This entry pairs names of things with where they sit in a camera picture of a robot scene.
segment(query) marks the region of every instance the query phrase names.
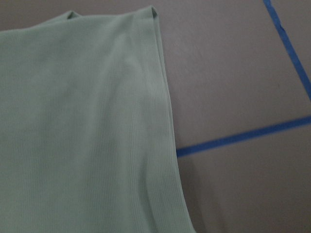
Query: garment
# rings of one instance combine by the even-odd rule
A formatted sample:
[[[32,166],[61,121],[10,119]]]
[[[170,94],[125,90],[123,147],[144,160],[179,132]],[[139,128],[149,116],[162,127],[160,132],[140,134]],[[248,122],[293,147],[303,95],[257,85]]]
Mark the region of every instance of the garment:
[[[153,6],[0,32],[0,232],[195,232]]]

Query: ribbed fabric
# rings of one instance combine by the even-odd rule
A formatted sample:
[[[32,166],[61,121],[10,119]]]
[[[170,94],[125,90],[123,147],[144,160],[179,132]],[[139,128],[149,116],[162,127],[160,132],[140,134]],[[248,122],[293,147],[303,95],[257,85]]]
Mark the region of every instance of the ribbed fabric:
[[[0,232],[195,232],[153,6],[0,32]]]

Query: blue painter's tape strip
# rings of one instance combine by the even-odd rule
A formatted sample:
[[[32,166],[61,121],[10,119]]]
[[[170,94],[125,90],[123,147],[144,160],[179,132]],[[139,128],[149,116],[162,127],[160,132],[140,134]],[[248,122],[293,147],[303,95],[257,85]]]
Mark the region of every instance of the blue painter's tape strip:
[[[270,0],[263,0],[264,4],[266,5],[266,8],[271,16],[271,19],[276,27],[276,30],[279,34],[279,36],[281,37],[283,44],[286,48],[286,51],[289,55],[289,57],[292,60],[293,65],[295,66],[295,69],[299,75],[299,78],[302,82],[302,84],[304,85],[306,92],[309,96],[309,99],[311,100],[311,82],[290,42],[289,37],[286,34],[286,31],[284,30],[284,28],[281,25],[281,21],[279,19],[279,17],[277,16],[277,13],[274,9],[274,7],[271,4]]]
[[[257,129],[257,130],[251,130],[245,133],[240,133],[240,134],[236,134],[236,135],[232,135],[228,137],[219,138],[216,140],[212,140],[209,142],[201,143],[201,144],[190,146],[190,147],[181,148],[176,151],[177,157],[181,157],[181,156],[192,154],[192,153],[197,153],[203,150],[209,150],[209,149],[216,148],[216,147],[229,145],[229,144],[236,143],[236,142],[241,142],[244,140],[264,136],[264,135],[271,134],[271,133],[277,133],[279,131],[288,130],[291,128],[308,125],[308,124],[311,124],[311,116],[307,116],[307,117],[292,120],[292,121],[287,121],[284,123],[268,126],[268,127]]]

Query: blue tape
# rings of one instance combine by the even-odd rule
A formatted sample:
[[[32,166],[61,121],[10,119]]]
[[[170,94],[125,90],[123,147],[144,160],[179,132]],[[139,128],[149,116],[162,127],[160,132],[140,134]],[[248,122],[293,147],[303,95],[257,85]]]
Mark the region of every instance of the blue tape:
[[[271,133],[277,133],[283,130],[288,130],[291,128],[296,128],[296,127],[308,125],[308,124],[311,124],[311,116],[307,116],[307,117],[292,120],[292,121],[287,121],[284,123],[268,126],[268,127],[257,129],[257,130],[251,130],[245,133],[240,133],[240,134],[236,134],[236,135],[232,135],[228,137],[219,138],[216,140],[212,140],[209,142],[201,143],[201,144],[186,147],[186,148],[177,149],[176,153],[177,153],[177,157],[181,157],[184,155],[197,153],[203,150],[210,150],[212,148],[229,145],[232,143],[241,142],[244,140],[264,136],[264,135],[271,134]]]
[[[309,96],[309,99],[311,100],[311,82],[301,64],[301,62],[299,61],[299,58],[290,42],[289,37],[286,34],[286,31],[284,30],[284,28],[281,25],[281,21],[279,19],[279,17],[277,16],[277,13],[274,9],[274,7],[271,4],[270,0],[263,0],[264,4],[266,5],[266,8],[270,14],[270,17],[276,27],[276,30],[279,34],[279,36],[281,37],[283,44],[286,48],[286,51],[289,55],[289,57],[292,60],[293,65],[295,66],[295,69],[299,75],[299,78],[302,82],[302,84],[304,85],[306,92]]]

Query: gray surface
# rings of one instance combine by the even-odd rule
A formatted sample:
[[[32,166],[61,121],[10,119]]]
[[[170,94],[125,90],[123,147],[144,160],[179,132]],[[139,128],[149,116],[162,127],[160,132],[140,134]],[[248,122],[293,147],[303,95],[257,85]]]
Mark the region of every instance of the gray surface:
[[[311,78],[311,1],[273,0],[282,27]]]
[[[198,233],[310,233],[311,126],[178,159]]]
[[[262,1],[1,1],[0,29],[68,9],[160,16],[178,148],[311,114],[310,101]]]

